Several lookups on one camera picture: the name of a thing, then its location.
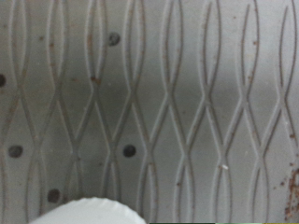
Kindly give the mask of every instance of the dark spot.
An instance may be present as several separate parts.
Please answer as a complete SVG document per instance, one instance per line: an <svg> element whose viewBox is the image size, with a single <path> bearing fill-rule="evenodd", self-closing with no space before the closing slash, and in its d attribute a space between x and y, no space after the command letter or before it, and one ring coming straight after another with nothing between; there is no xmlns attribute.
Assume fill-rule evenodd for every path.
<svg viewBox="0 0 299 224"><path fill-rule="evenodd" d="M124 157L133 157L136 154L136 148L135 146L132 145L128 145L125 146L125 148L123 149L123 156Z"/></svg>
<svg viewBox="0 0 299 224"><path fill-rule="evenodd" d="M57 203L60 199L60 191L58 189L51 189L48 192L48 202Z"/></svg>
<svg viewBox="0 0 299 224"><path fill-rule="evenodd" d="M19 158L22 154L22 147L21 146L12 146L8 149L8 155L11 158Z"/></svg>
<svg viewBox="0 0 299 224"><path fill-rule="evenodd" d="M110 33L108 44L111 47L118 45L118 43L120 43L120 41L121 41L121 37L120 37L120 35L118 33L116 33L116 32L111 32Z"/></svg>
<svg viewBox="0 0 299 224"><path fill-rule="evenodd" d="M0 87L4 87L7 84L7 79L3 74L0 74Z"/></svg>
<svg viewBox="0 0 299 224"><path fill-rule="evenodd" d="M97 85L101 85L101 78L91 77L92 82L96 83Z"/></svg>

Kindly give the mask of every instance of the wavy line pattern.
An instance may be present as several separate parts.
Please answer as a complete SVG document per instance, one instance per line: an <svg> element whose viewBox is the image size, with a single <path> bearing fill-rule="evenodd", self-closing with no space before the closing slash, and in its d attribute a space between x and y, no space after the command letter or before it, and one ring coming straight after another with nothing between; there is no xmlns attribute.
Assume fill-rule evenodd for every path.
<svg viewBox="0 0 299 224"><path fill-rule="evenodd" d="M93 188L98 188L101 196L106 197L109 192L108 183L111 182L114 189L114 199L118 201L123 200L121 196L121 188L123 188L123 185L121 184L122 172L118 162L118 145L120 139L124 135L129 134L124 131L124 126L132 110L135 124L145 150L141 167L136 167L136 169L140 169L140 174L137 177L137 192L132 193L136 196L136 211L141 216L144 216L145 213L149 213L149 216L147 216L149 217L148 222L161 221L161 219L163 219L163 212L165 211L172 213L172 220L168 221L201 221L196 220L197 215L203 213L203 211L197 209L197 205L200 202L198 202L198 200L196 201L196 196L205 192L204 189L200 189L200 187L196 185L196 183L198 183L197 178L200 177L194 175L197 170L196 172L194 171L196 164L192 163L191 156L194 150L201 149L194 148L194 146L196 145L196 141L198 141L198 134L204 126L203 120L206 118L207 125L212 133L211 139L215 143L215 151L217 153L215 164L213 164L212 180L208 183L208 185L210 185L210 194L206 196L209 201L209 205L207 206L208 221L232 222L234 221L234 213L236 212L233 211L233 203L234 198L237 197L233 191L234 179L231 176L233 172L230 169L220 169L220 167L230 167L228 154L236 139L235 132L238 132L237 128L240 126L240 120L245 118L255 158L252 160L254 163L253 169L250 170L249 191L244 192L246 195L244 196L244 202L246 202L247 206L247 213L244 219L247 222L267 222L269 220L270 214L274 211L271 211L271 199L269 196L270 190L272 189L272 186L270 186L271 171L266 169L268 164L266 163L265 156L270 143L273 141L274 132L277 129L277 124L280 119L284 121L286 134L291 136L288 140L290 147L287 147L287 149L290 150L294 158L299 155L298 139L294 134L295 122L292 120L292 113L287 100L296 73L298 36L296 5L294 0L284 1L284 8L281 9L280 17L282 20L277 32L279 41L276 44L277 55L275 58L277 69L275 72L275 83L278 99L263 134L258 133L256 127L257 121L253 116L256 112L256 108L254 108L251 103L252 99L250 95L253 90L252 87L255 85L254 80L258 77L258 69L260 66L268 66L263 64L263 54L261 53L263 52L263 45L261 45L261 41L263 41L263 29L261 28L263 18L260 17L260 15L264 8L263 4L257 0L247 0L240 3L244 12L239 13L241 15L239 18L240 23L235 32L236 39L234 44L236 54L234 59L235 70L233 70L235 78L233 78L233 81L230 80L232 81L230 84L234 83L235 85L236 83L238 100L236 106L233 108L234 113L229 120L228 129L224 136L221 135L221 123L219 122L219 117L215 109L217 102L213 102L212 100L216 87L215 83L217 83L217 78L221 75L221 59L224 57L223 54L225 55L225 50L227 50L225 46L225 38L227 36L225 25L228 24L226 23L228 19L226 18L227 14L225 14L226 8L222 6L224 3L221 0L206 0L203 2L203 7L200 8L203 11L199 16L200 20L195 20L195 16L192 14L192 22L196 22L196 25L198 24L199 27L199 29L196 30L197 35L195 35L198 46L194 49L188 46L188 42L184 39L185 34L187 34L186 31L189 29L187 24L188 19L190 19L189 13L193 13L188 11L190 6L188 4L192 4L192 1L166 0L164 1L164 8L161 8L160 11L150 12L147 7L153 4L151 1L127 0L125 2L126 7L121 12L123 14L123 20L121 21L119 21L119 19L122 17L122 14L116 17L109 14L111 13L111 9L115 6L114 1L87 1L87 11L83 13L85 17L83 19L85 22L85 31L82 32L82 34L78 34L81 35L83 40L82 43L77 44L84 45L84 57L80 57L78 61L82 60L83 66L86 66L85 74L82 75L88 77L92 93L87 104L82 106L84 114L76 131L72 128L72 120L69 116L62 91L63 85L67 81L67 69L69 66L73 66L71 60L73 55L69 55L68 52L72 44L71 29L77 25L73 24L72 21L72 4L75 5L75 0L48 1L50 7L47 23L45 25L46 44L43 53L46 54L48 59L47 66L50 71L49 75L53 81L54 94L51 96L50 105L40 130L38 130L33 123L30 107L28 106L28 101L31 99L26 98L24 88L29 67L28 64L30 63L31 52L34 47L32 43L36 38L33 32L36 29L34 29L35 27L31 23L32 14L35 12L30 11L31 4L33 3L26 0L12 0L10 3L11 10L9 12L7 54L11 65L11 75L14 80L14 86L12 100L8 112L5 114L6 119L0 129L0 148L3 148L7 141L11 121L14 120L18 106L21 106L34 143L33 155L31 159L27 161L29 162L29 169L26 178L27 182L25 183L25 204L21 204L21 206L24 206L26 214L26 220L24 220L24 222L28 222L31 219L31 214L36 214L36 211L33 211L36 208L32 206L30 200L32 194L34 194L34 198L38 200L37 213L39 215L46 212L48 207L47 183L51 176L46 176L46 162L42 157L43 152L41 148L44 139L47 138L47 130L49 129L57 106L60 109L59 113L63 120L61 125L64 126L71 149L69 155L71 160L67 164L66 177L64 180L61 180L64 186L62 189L64 203L71 199L71 195L74 195L74 192L71 192L71 190L75 188L70 188L70 185L73 183L71 182L71 178L74 170L78 177L76 181L78 192L76 192L76 194L79 198L85 196L83 191L84 178L81 171L82 163L78 159L78 150L84 135L89 134L86 130L94 109L100 120L102 133L105 137L107 157L101 186L94 186ZM156 32L157 34L152 37L149 35L151 31L149 24L151 23L151 17L157 16L158 14L161 16L161 26L159 26L159 31ZM114 24L118 22L121 22L121 25L118 24L119 26L114 26ZM291 33L287 32L287 26L289 24L291 25ZM108 31L112 28L117 30L119 29L118 27L122 28L121 48L117 49L117 47L113 47L113 49L108 50ZM58 29L60 29L61 35L57 37L56 31ZM98 38L96 38L94 34L96 32L99 33ZM291 43L288 42L289 35L293 36ZM252 37L255 40L254 46L252 46L252 43L249 45L247 42L247 38ZM154 121L153 129L149 132L144 117L145 115L142 112L142 104L140 104L138 99L138 94L143 93L139 90L139 83L142 78L146 79L146 74L144 75L146 59L148 55L152 57L151 46L147 46L148 43L151 43L151 38L159 40L159 43L156 44L157 46L154 47L159 50L160 55L155 55L158 59L150 58L151 63L157 63L151 64L150 66L161 67L164 92L163 99L159 99L162 100L162 103L156 107L159 111ZM97 49L94 46L95 42L98 42L99 47ZM213 52L214 55L209 52L210 46L212 46L215 51ZM201 92L202 98L195 112L195 116L192 118L192 126L190 130L185 133L183 131L182 119L175 93L176 86L179 83L178 79L184 79L180 69L185 62L184 60L186 60L184 57L188 50L194 50L194 52L196 52L196 64L190 71L194 72L199 79L200 90L198 91ZM107 111L105 108L105 104L102 103L103 96L100 95L100 90L102 90L101 88L103 88L104 85L101 82L102 80L105 82L105 66L107 60L111 60L111 58L109 58L110 52L112 52L111 54L118 52L121 55L121 60L113 61L113 63L117 65L116 69L119 69L120 76L124 76L125 84L123 85L125 85L125 88L128 90L121 114L117 118L117 126L113 131L109 129L107 119L107 113L110 111ZM156 155L154 154L154 150L159 150L159 148L156 148L156 145L161 137L163 126L169 125L165 122L168 115L171 118L170 122L172 128L176 133L180 154L178 167L176 167L175 171L175 182L172 183L173 186L169 190L173 201L163 202L162 199L159 198L159 192L164 192L164 189L159 189L160 179L158 178L159 173L161 173L160 169L163 168L157 166L154 158L154 155ZM6 167L5 153L4 150L1 150L0 178L3 185L1 186L3 192L1 192L0 198L2 199L3 206L2 211L0 211L0 223L9 222L9 202L15 200L9 195L10 185L8 182L9 178L7 178L9 172ZM38 183L39 190L38 192L33 192L32 189L36 187L36 182ZM257 197L259 197L258 183L261 183L262 204L259 207L262 208L260 212L262 214L262 220L258 220L255 216L256 211L259 209L256 207ZM221 197L222 190L224 192L224 198ZM146 195L149 195L148 202L145 200ZM225 206L225 209L221 211L219 207L220 203L223 203L222 205ZM291 203L287 204L287 209L291 210L291 206Z"/></svg>
<svg viewBox="0 0 299 224"><path fill-rule="evenodd" d="M176 33L174 38L176 39L175 48L175 56L173 62L169 62L169 28L170 22L174 20ZM176 83L178 81L179 68L181 64L181 55L182 55L182 38L183 38L183 23L182 23L182 8L181 2L177 1L167 1L164 9L164 19L163 19L163 28L162 28L162 47L161 47L161 55L162 55L162 74L163 74L163 84L165 90L165 97L163 104L159 113L159 120L162 124L163 118L167 110L170 110L171 117L174 123L174 127L176 130L178 143L181 150L181 160L178 166L178 173L175 184L175 194L174 194L174 221L181 221L180 214L180 201L181 201L181 193L182 190L182 180L184 180L184 175L187 175L187 183L188 186L188 221L193 222L194 219L194 202L195 202L195 194L194 194L194 177L192 173L192 164L190 160L190 151L191 148L188 146L185 134L183 132L182 124L179 119L178 107L176 105L174 99L174 90L176 87Z"/></svg>
<svg viewBox="0 0 299 224"><path fill-rule="evenodd" d="M131 32L132 32L132 22L133 15L136 13L137 21L137 53L135 59L135 66L132 69L132 58L131 58ZM124 39L123 39L123 62L124 62L124 74L127 83L127 88L129 90L129 95L126 99L125 106L122 110L123 120L125 122L128 115L129 109L132 106L136 124L138 130L140 131L140 136L143 145L146 149L146 156L141 165L141 173L139 177L139 185L137 191L137 201L136 208L139 214L143 214L143 196L145 194L144 183L148 183L151 192L150 201L150 215L149 222L156 222L157 212L158 212L158 192L157 192L157 175L156 175L156 165L152 156L152 150L155 143L152 142L148 131L146 129L146 124L142 116L141 108L136 98L136 90L141 78L142 65L144 62L145 54L145 43L146 43L146 33L145 33L145 16L144 16L144 6L142 0L130 0L128 1L125 23L124 23Z"/></svg>

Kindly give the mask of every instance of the textured surface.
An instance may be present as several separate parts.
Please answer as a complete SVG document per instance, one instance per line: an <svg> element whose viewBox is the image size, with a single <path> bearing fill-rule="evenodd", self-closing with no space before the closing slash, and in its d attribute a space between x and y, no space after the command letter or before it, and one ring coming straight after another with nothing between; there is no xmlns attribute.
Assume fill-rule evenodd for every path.
<svg viewBox="0 0 299 224"><path fill-rule="evenodd" d="M83 196L149 222L298 220L298 7L0 1L0 221Z"/></svg>

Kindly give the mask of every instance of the dirt speck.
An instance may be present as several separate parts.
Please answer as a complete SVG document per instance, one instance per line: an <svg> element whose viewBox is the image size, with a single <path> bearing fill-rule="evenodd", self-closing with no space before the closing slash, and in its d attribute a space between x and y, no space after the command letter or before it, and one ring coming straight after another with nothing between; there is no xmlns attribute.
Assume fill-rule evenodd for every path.
<svg viewBox="0 0 299 224"><path fill-rule="evenodd" d="M101 78L91 77L92 82L96 83L97 85L101 85Z"/></svg>
<svg viewBox="0 0 299 224"><path fill-rule="evenodd" d="M249 83L252 83L252 76L249 76Z"/></svg>

